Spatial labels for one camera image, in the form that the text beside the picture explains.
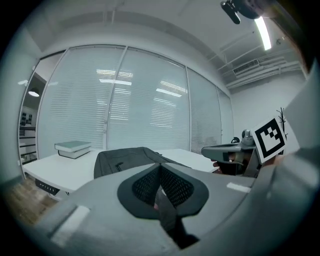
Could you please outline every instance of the ceiling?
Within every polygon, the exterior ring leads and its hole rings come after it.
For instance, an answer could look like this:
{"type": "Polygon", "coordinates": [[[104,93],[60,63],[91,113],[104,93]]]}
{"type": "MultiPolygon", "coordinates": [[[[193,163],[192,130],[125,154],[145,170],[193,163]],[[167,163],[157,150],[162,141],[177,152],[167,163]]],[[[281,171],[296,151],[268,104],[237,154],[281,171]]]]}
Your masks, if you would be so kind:
{"type": "Polygon", "coordinates": [[[265,19],[272,48],[264,51],[253,20],[241,15],[234,24],[220,7],[221,0],[53,0],[26,23],[44,51],[59,33],[86,24],[148,26],[179,38],[198,50],[221,73],[225,83],[236,79],[232,69],[253,59],[273,55],[287,61],[298,57],[271,20],[265,19]]]}

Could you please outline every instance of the book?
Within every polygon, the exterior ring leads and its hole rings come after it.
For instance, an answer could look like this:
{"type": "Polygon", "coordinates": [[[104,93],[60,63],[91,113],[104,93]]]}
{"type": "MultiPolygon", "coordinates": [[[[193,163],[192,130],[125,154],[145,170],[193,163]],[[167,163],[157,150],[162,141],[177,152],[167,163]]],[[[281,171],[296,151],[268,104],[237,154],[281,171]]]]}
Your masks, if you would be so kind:
{"type": "Polygon", "coordinates": [[[75,152],[66,152],[63,150],[58,150],[58,154],[59,156],[65,157],[65,158],[71,158],[71,159],[77,159],[83,155],[85,155],[86,153],[90,152],[90,147],[86,147],[83,149],[80,149],[78,151],[75,152]]]}
{"type": "Polygon", "coordinates": [[[75,152],[85,148],[91,147],[91,142],[73,140],[68,142],[56,143],[54,148],[65,152],[75,152]]]}

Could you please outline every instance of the window blind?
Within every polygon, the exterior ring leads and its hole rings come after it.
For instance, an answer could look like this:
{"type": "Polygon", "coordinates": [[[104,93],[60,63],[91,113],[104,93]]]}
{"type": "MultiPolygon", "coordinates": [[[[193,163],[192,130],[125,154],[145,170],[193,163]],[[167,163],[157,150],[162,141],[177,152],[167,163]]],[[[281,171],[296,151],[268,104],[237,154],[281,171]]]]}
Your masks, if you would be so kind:
{"type": "Polygon", "coordinates": [[[191,103],[191,152],[221,144],[221,117],[216,86],[188,69],[191,103]]]}
{"type": "Polygon", "coordinates": [[[185,67],[129,48],[114,84],[107,148],[189,150],[188,93],[185,67]]]}
{"type": "Polygon", "coordinates": [[[113,46],[68,50],[57,65],[39,109],[39,158],[56,154],[55,143],[80,140],[103,149],[112,81],[123,49],[113,46]]]}
{"type": "Polygon", "coordinates": [[[217,88],[221,112],[221,143],[227,144],[234,138],[234,117],[230,98],[217,88]]]}

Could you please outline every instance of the dark fabric cover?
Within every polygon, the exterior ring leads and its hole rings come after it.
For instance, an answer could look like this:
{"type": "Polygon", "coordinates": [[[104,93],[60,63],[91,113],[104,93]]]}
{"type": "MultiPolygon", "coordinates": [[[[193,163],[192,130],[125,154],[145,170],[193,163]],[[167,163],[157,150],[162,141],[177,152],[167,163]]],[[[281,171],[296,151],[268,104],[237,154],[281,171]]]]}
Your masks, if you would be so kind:
{"type": "MultiPolygon", "coordinates": [[[[94,165],[94,178],[125,171],[130,168],[156,163],[172,163],[185,166],[152,151],[147,147],[132,147],[100,152],[94,165]]],[[[176,225],[176,209],[163,194],[160,186],[155,196],[159,208],[159,220],[164,230],[173,237],[176,225]]]]}

